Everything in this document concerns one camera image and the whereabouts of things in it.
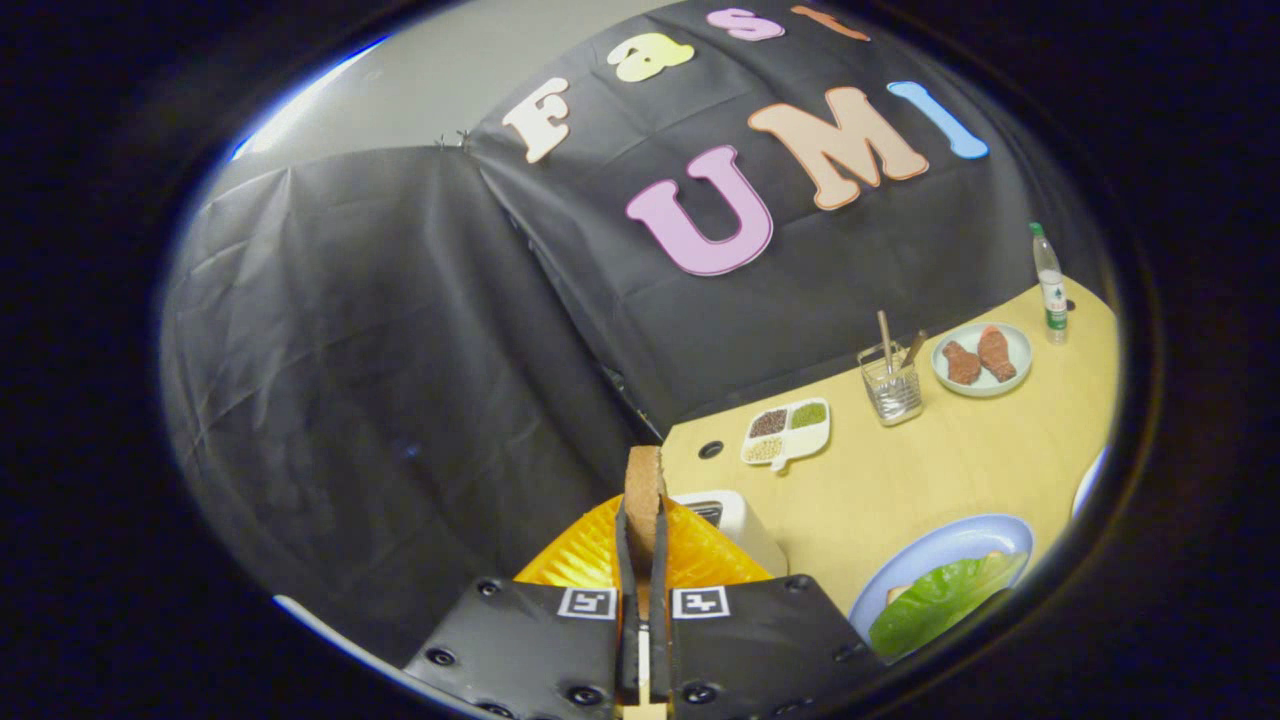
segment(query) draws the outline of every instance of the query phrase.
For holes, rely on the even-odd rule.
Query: white wall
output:
[[[211,193],[328,155],[431,145],[442,135],[456,143],[456,131],[472,128],[544,64],[612,24],[669,3],[470,0],[439,10],[275,110],[221,170]]]

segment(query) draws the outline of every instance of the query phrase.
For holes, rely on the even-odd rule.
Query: glass cup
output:
[[[902,368],[906,350],[897,341],[891,341],[890,345],[893,352],[892,373],[884,366],[883,345],[868,347],[858,354],[858,366],[863,373],[863,384],[867,386],[867,397],[870,398],[881,424],[886,427],[905,423],[924,411],[915,360]]]

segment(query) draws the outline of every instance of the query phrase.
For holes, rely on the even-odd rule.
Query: seeds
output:
[[[791,414],[791,427],[803,428],[805,425],[817,425],[818,423],[827,419],[827,406],[819,405],[817,402],[810,402],[804,407],[797,409]]]
[[[746,460],[749,462],[773,460],[780,452],[782,452],[782,438],[772,437],[762,439],[760,442],[746,448]]]
[[[782,432],[782,427],[787,424],[787,411],[786,410],[769,410],[764,415],[756,418],[751,423],[751,432],[746,437],[760,437],[772,436],[773,433]]]

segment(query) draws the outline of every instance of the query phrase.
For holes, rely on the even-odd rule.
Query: water bottle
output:
[[[1044,293],[1044,323],[1048,325],[1048,341],[1053,345],[1066,342],[1066,286],[1062,284],[1062,270],[1057,265],[1057,255],[1044,237],[1044,228],[1032,223],[1032,255],[1036,256],[1036,275]]]

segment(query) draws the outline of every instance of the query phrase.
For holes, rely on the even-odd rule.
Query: pink letter u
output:
[[[707,240],[694,225],[689,213],[676,202],[680,191],[676,181],[655,182],[627,202],[627,217],[644,223],[686,273],[721,275],[741,268],[764,252],[773,237],[769,209],[733,164],[736,156],[732,145],[721,145],[694,158],[687,170],[691,178],[710,181],[737,215],[737,232],[724,240]]]

